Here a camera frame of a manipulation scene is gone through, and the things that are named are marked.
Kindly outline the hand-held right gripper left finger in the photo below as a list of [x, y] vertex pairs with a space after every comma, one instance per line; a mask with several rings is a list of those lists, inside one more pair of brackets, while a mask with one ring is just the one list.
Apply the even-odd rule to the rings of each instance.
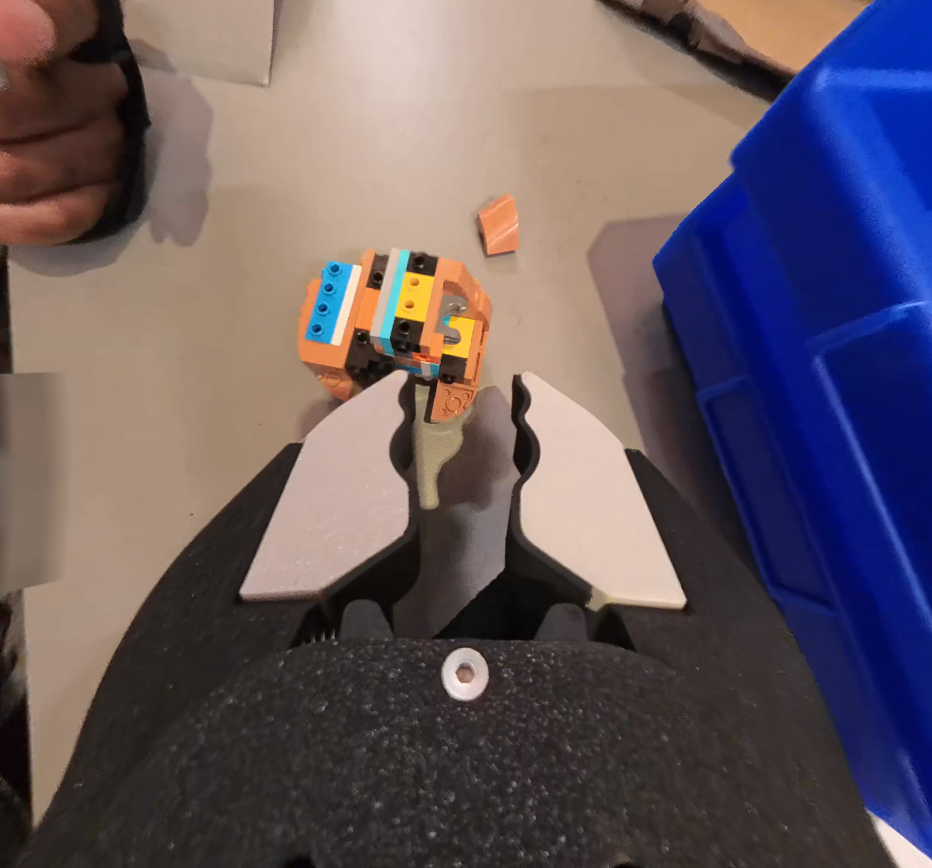
[[405, 372], [327, 414], [297, 460], [239, 589], [245, 602], [320, 601], [402, 538], [410, 493], [390, 445], [405, 427]]

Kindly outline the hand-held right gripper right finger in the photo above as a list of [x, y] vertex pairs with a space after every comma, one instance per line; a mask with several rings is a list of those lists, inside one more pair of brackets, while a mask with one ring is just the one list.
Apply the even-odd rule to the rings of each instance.
[[518, 531], [582, 586], [588, 610], [682, 610], [687, 598], [623, 443], [586, 408], [525, 372], [513, 401], [530, 432], [530, 475], [517, 489]]

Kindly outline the colourful toy brick model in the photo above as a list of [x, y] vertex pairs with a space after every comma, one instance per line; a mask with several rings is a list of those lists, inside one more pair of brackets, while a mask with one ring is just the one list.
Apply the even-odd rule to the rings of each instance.
[[492, 304], [463, 262], [423, 251], [367, 250], [330, 261], [309, 282], [297, 327], [300, 361], [348, 401], [394, 372], [429, 388], [424, 415], [463, 416], [478, 394]]

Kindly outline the blue plastic bin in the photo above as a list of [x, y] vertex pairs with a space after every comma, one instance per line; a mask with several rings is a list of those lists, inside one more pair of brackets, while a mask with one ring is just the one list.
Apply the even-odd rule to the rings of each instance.
[[931, 843], [931, 0], [875, 0], [654, 257], [864, 804]]

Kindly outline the person's left hand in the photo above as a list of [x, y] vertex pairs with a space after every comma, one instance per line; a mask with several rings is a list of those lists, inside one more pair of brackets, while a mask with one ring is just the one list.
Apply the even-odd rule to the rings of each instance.
[[56, 246], [99, 222], [117, 191], [127, 94], [119, 66], [73, 59], [97, 0], [1, 0], [1, 238]]

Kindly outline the plain white paper bag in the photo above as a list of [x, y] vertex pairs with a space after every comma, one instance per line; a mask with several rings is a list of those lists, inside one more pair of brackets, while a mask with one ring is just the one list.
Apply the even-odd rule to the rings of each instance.
[[267, 86], [276, 0], [120, 0], [140, 65]]

